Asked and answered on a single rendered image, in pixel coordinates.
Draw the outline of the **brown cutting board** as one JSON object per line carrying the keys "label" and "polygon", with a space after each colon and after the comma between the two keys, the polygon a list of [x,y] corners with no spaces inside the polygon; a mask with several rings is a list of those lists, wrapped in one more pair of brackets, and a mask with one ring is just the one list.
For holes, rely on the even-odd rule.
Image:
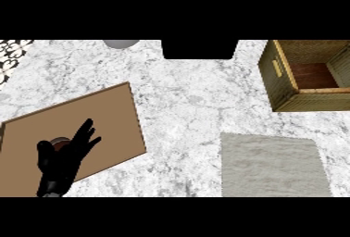
{"label": "brown cutting board", "polygon": [[70,138],[87,119],[101,139],[82,159],[81,180],[146,153],[130,84],[125,82],[1,123],[0,197],[31,197],[41,171],[37,143]]}

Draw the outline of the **grey placemat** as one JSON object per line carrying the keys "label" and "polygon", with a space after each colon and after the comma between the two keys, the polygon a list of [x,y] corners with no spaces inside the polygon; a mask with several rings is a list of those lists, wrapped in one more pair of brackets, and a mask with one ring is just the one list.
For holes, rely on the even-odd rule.
{"label": "grey placemat", "polygon": [[316,143],[310,139],[221,133],[224,197],[329,197]]}

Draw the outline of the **grey round object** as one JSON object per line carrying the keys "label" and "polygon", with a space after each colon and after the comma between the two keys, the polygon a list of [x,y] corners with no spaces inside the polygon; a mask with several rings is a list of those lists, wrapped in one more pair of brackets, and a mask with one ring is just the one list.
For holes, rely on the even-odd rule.
{"label": "grey round object", "polygon": [[138,40],[104,40],[104,44],[115,49],[125,49],[132,46]]}

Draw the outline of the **olive wicker basket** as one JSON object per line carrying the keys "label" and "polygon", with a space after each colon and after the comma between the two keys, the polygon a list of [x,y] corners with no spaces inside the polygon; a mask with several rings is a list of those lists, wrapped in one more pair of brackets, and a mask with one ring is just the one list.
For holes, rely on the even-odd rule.
{"label": "olive wicker basket", "polygon": [[350,40],[268,40],[258,69],[273,112],[350,111]]}

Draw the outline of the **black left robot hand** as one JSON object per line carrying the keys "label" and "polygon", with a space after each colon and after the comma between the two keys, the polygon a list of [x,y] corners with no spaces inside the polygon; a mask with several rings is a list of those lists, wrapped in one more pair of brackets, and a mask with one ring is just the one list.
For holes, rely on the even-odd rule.
{"label": "black left robot hand", "polygon": [[42,172],[37,196],[47,193],[66,194],[76,177],[79,165],[85,155],[101,138],[90,140],[94,133],[93,119],[88,118],[76,130],[76,133],[59,151],[53,150],[48,141],[37,143],[38,169]]}

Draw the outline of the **black white patterned tile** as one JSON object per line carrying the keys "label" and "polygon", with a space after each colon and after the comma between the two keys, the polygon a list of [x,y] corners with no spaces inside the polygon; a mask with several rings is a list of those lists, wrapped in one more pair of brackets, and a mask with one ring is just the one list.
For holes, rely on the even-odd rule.
{"label": "black white patterned tile", "polygon": [[28,52],[32,40],[0,40],[0,90]]}

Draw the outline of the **black square object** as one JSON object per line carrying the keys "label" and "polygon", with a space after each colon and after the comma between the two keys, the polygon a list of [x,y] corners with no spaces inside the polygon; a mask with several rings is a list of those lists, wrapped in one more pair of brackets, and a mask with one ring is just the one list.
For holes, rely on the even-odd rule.
{"label": "black square object", "polygon": [[231,59],[237,41],[218,40],[162,40],[165,59]]}

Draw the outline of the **brown round object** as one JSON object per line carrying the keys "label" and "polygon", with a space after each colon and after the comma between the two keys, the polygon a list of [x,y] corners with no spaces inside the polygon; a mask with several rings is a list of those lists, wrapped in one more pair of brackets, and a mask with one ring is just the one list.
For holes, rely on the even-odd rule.
{"label": "brown round object", "polygon": [[50,141],[50,144],[53,146],[53,150],[59,151],[62,147],[69,144],[69,139],[66,137],[57,137]]}

